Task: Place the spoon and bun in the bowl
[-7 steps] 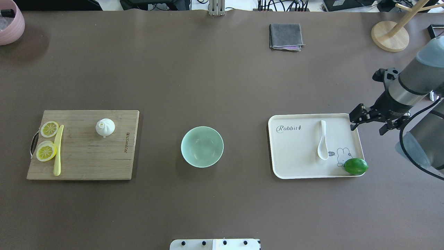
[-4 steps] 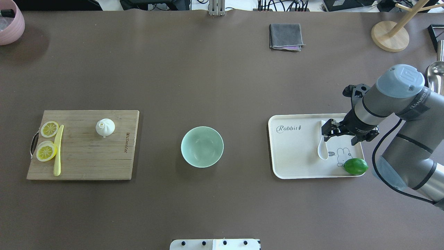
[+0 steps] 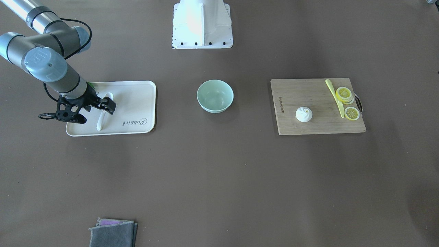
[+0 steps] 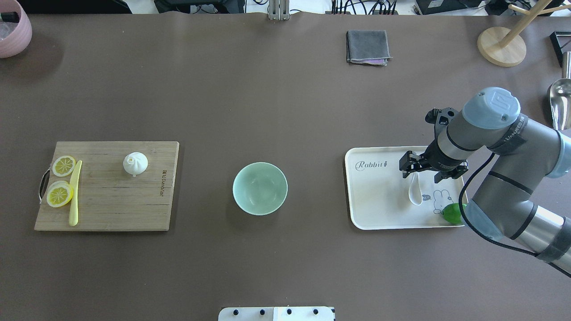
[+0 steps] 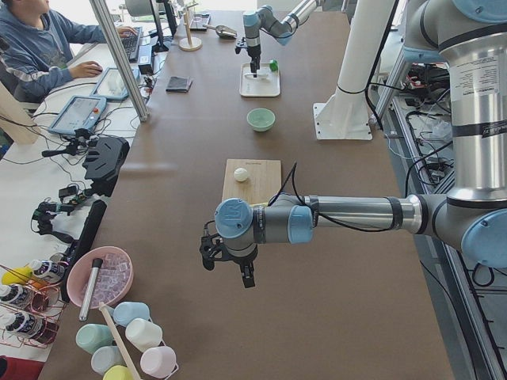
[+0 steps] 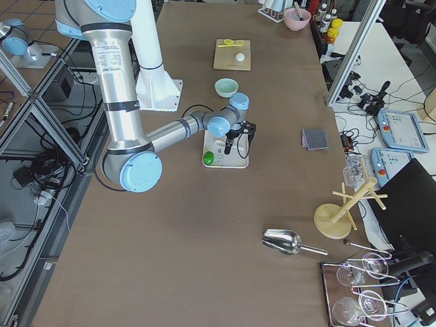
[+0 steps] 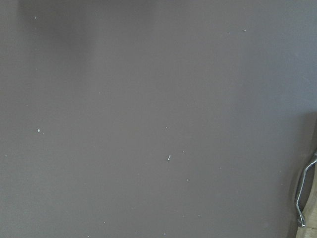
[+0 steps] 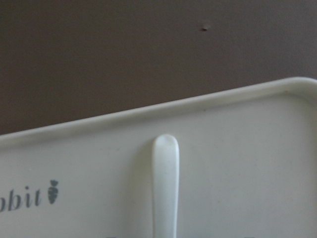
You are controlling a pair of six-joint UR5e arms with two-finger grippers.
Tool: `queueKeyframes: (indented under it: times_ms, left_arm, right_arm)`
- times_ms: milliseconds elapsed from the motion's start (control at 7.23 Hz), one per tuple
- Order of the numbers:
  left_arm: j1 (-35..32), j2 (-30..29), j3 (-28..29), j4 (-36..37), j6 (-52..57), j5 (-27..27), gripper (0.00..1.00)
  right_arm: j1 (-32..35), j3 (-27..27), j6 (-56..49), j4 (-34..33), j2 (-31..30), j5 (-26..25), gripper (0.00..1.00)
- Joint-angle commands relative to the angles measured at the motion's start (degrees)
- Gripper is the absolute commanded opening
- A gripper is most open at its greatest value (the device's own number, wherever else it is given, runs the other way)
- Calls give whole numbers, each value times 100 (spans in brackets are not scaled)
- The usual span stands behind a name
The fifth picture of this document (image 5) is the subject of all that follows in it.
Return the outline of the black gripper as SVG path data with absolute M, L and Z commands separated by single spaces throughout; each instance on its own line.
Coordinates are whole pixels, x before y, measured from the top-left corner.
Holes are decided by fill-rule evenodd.
M 254 260 L 257 258 L 257 245 L 248 245 L 244 249 L 232 249 L 225 246 L 229 259 L 239 264 L 244 288 L 255 287 Z
M 260 65 L 261 62 L 261 45 L 257 44 L 254 46 L 248 46 L 247 53 L 251 58 L 250 73 L 253 75 L 254 78 L 256 78 L 258 66 Z

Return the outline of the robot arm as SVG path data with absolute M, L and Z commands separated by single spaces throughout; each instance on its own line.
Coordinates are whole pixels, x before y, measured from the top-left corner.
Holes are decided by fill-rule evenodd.
M 412 1 L 402 55 L 448 64 L 454 184 L 445 193 L 412 194 L 411 161 L 397 176 L 402 197 L 303 196 L 279 191 L 256 206 L 232 198 L 204 233 L 206 269 L 239 266 L 254 285 L 257 247 L 306 243 L 318 226 L 366 233 L 406 230 L 442 241 L 490 268 L 506 265 L 506 4 L 503 1 Z
M 242 15 L 244 37 L 237 42 L 235 53 L 245 49 L 250 57 L 250 72 L 256 78 L 261 65 L 261 31 L 274 38 L 282 46 L 286 45 L 303 25 L 308 17 L 324 1 L 301 1 L 283 20 L 278 20 L 273 8 L 264 5 L 254 11 L 245 11 Z

